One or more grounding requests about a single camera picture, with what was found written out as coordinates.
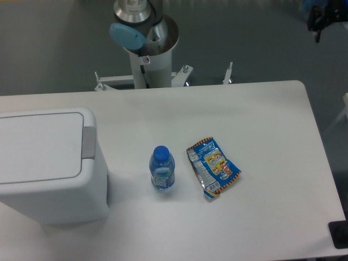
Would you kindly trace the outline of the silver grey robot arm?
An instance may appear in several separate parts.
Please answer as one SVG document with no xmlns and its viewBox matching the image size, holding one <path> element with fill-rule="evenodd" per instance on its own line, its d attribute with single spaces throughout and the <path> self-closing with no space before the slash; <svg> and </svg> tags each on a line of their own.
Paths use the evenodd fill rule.
<svg viewBox="0 0 348 261">
<path fill-rule="evenodd" d="M 163 1 L 115 1 L 113 8 L 116 21 L 109 35 L 121 47 L 135 52 L 167 40 Z"/>
</svg>

